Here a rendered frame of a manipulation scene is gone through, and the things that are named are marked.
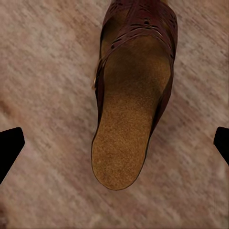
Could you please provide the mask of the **sandal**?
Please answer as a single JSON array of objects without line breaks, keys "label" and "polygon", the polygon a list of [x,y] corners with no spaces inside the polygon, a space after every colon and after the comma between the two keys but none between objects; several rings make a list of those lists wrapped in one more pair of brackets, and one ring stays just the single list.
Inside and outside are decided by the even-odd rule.
[{"label": "sandal", "polygon": [[92,168],[110,190],[132,185],[174,79],[177,17],[166,0],[113,0],[104,18],[94,84],[98,126]]}]

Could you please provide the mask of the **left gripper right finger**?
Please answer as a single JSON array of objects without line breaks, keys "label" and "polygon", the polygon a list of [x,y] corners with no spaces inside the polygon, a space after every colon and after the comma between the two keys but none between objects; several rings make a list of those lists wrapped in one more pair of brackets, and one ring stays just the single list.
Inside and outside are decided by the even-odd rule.
[{"label": "left gripper right finger", "polygon": [[226,160],[227,164],[229,165],[229,129],[224,127],[218,127],[215,138],[214,144],[218,151],[221,153],[223,158]]}]

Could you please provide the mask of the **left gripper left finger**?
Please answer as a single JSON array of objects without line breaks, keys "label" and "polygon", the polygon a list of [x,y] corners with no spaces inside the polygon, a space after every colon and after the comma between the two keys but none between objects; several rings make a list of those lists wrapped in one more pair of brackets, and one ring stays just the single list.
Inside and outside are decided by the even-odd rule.
[{"label": "left gripper left finger", "polygon": [[0,184],[25,145],[20,127],[0,133]]}]

